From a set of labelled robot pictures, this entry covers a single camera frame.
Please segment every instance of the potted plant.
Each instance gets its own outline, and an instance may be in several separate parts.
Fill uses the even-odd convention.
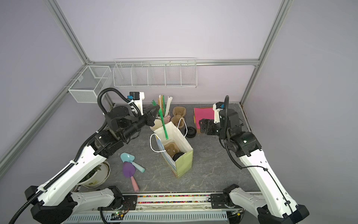
[[[93,168],[78,185],[83,185],[88,188],[98,187],[103,184],[108,176],[110,175],[110,165],[108,162],[104,161],[95,168]]]

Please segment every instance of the purple shovel blade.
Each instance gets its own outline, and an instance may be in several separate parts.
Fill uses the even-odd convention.
[[[123,165],[123,174],[125,177],[132,177],[135,173],[135,167],[129,163],[129,162],[124,162],[124,165]]]

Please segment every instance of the white flower pot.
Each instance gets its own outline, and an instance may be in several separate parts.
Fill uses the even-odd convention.
[[[99,185],[103,184],[107,178],[109,177],[111,173],[110,164],[107,161],[104,161],[100,164],[101,170],[97,170],[92,177],[90,177],[88,180],[78,183],[78,185],[83,185],[87,188],[94,188],[98,187]]]

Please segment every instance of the white wall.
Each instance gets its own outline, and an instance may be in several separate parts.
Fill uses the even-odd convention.
[[[0,217],[7,223],[26,202],[24,191],[38,186],[65,167],[73,159],[82,143],[104,121],[97,104],[79,104],[68,95],[51,119],[44,125],[14,165],[0,180]],[[30,212],[30,205],[16,224],[38,224]]]
[[[357,223],[358,2],[294,1],[244,104],[304,223]]]
[[[58,0],[88,57],[258,58],[281,0]]]
[[[42,0],[0,2],[0,157],[81,65]]]
[[[226,95],[231,101],[239,102],[252,75],[254,66],[198,66],[196,88],[119,88],[127,96],[130,91],[144,92],[143,102],[157,101],[159,94],[172,96],[174,103],[216,103]],[[124,103],[115,93],[109,93],[113,102]]]

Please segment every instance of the pink shovel handle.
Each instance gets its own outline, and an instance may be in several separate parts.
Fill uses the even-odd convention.
[[[139,187],[138,187],[137,182],[134,179],[134,176],[131,176],[131,180],[132,180],[132,185],[133,185],[134,192],[138,193],[139,192]]]

